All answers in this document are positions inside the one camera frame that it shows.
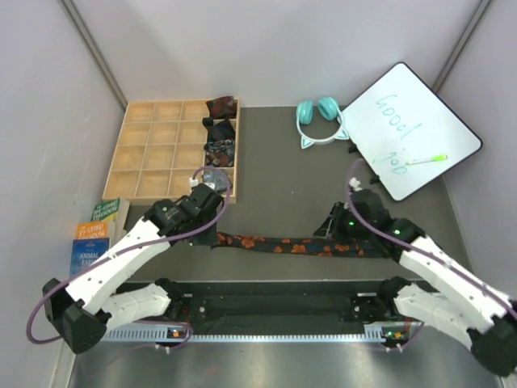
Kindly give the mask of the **black orange floral tie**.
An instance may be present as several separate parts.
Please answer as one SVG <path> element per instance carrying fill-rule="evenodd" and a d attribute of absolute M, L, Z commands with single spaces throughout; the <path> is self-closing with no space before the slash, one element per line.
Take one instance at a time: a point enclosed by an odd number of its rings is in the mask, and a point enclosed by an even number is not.
<path fill-rule="evenodd" d="M 340 258 L 381 258 L 379 251 L 369 241 L 355 238 L 343 242 L 332 238 L 265 238 L 237 234 L 216 233 L 216 241 L 210 246 L 237 248 L 274 254 L 310 255 Z"/>

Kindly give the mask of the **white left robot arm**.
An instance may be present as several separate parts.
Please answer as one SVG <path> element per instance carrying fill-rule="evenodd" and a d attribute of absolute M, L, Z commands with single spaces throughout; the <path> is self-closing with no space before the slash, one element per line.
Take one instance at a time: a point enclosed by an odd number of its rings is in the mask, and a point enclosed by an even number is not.
<path fill-rule="evenodd" d="M 117 290 L 155 256 L 212 228 L 228 204 L 204 183 L 177 200 L 159 200 L 92 264 L 68 280 L 49 280 L 42 288 L 45 316 L 70 350 L 87 352 L 109 331 L 144 318 L 177 319 L 183 301 L 168 280 L 125 293 Z"/>

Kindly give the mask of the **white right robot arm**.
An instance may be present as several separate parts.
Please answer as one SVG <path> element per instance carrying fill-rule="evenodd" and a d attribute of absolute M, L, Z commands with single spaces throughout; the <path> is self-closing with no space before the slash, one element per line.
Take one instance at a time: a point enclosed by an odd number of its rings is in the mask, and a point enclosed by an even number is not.
<path fill-rule="evenodd" d="M 348 192 L 315 232 L 343 245 L 368 242 L 379 254 L 423 278 L 428 293 L 402 278 L 378 291 L 377 310 L 388 320 L 414 318 L 464 345 L 489 372 L 516 371 L 516 300 L 462 267 L 420 227 L 389 214 L 369 189 Z"/>

